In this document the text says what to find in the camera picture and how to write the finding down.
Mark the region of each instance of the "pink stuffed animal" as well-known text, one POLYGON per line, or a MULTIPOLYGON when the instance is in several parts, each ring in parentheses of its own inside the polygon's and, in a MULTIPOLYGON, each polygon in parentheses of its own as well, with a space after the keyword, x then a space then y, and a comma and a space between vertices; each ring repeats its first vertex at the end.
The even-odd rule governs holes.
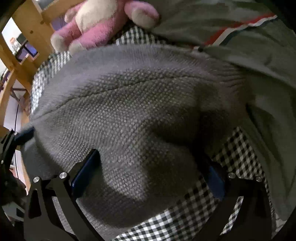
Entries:
POLYGON ((154 27, 159 20, 156 9, 146 2, 86 0, 66 12, 68 24, 52 35, 52 46, 58 52, 69 50, 71 55, 104 46, 122 29, 128 17, 145 29, 154 27))

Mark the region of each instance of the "metal screw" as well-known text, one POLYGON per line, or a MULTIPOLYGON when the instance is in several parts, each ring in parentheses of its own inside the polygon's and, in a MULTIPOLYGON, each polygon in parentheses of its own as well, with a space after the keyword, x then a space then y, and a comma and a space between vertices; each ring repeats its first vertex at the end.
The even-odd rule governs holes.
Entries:
POLYGON ((262 178, 261 177, 256 177, 256 181, 260 183, 260 182, 262 182, 262 178))
POLYGON ((40 180, 40 177, 34 177, 33 182, 37 183, 39 182, 39 180, 40 180))
POLYGON ((66 176, 67 176, 67 173, 66 173, 66 172, 62 172, 62 173, 59 175, 60 179, 64 179, 66 176))
POLYGON ((233 172, 228 173, 228 177, 234 179, 236 175, 233 172))

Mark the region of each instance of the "black and white checkered fabric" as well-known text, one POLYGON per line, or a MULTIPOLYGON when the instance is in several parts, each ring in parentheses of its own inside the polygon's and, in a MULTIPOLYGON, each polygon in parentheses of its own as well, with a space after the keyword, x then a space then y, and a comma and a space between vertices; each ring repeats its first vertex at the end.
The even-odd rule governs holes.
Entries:
MULTIPOLYGON (((109 44, 168 44, 168 41, 148 34, 134 24, 128 23, 109 44)), ((38 107, 39 98, 50 79, 69 59, 68 52, 55 53, 50 55, 49 59, 40 66, 33 81, 31 113, 38 107)), ((241 128, 237 127, 233 131, 232 135, 221 147, 221 150, 212 157, 212 160, 219 163, 227 172, 234 172, 239 178, 253 179, 255 176, 261 176, 268 197, 270 196, 262 167, 241 128)), ((243 197, 239 197, 233 213, 221 234, 231 230, 242 202, 243 197)), ((184 195, 182 200, 179 200, 174 206, 169 207, 157 216, 117 236, 113 241, 191 240, 207 222, 218 204, 219 199, 213 197, 202 175, 200 175, 195 186, 184 195)), ((284 222, 276 216, 271 201, 270 205, 273 231, 279 231, 284 222)))

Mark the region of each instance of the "green fabric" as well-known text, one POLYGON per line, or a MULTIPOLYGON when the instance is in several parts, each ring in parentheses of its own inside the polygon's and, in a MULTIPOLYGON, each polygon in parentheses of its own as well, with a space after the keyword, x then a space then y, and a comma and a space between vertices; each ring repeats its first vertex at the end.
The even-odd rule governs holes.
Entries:
MULTIPOLYGON (((148 0, 162 16, 152 33, 202 45, 218 30, 271 11, 253 0, 148 0)), ((296 205, 296 37, 281 20, 239 33, 211 56, 246 71, 254 98, 242 124, 263 166, 272 202, 286 220, 296 205)))

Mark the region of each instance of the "wooden bed frame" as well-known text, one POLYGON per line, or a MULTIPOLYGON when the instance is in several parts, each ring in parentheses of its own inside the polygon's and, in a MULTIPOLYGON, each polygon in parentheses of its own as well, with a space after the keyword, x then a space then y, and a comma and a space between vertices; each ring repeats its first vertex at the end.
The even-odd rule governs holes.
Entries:
POLYGON ((42 11, 36 0, 11 0, 8 9, 0 16, 1 32, 12 17, 25 38, 38 52, 34 58, 27 54, 19 63, 2 34, 0 35, 0 59, 10 71, 4 89, 0 92, 0 137, 8 131, 3 124, 13 84, 18 80, 28 93, 31 92, 35 72, 54 51, 50 43, 50 37, 54 32, 51 22, 82 1, 55 0, 42 11))

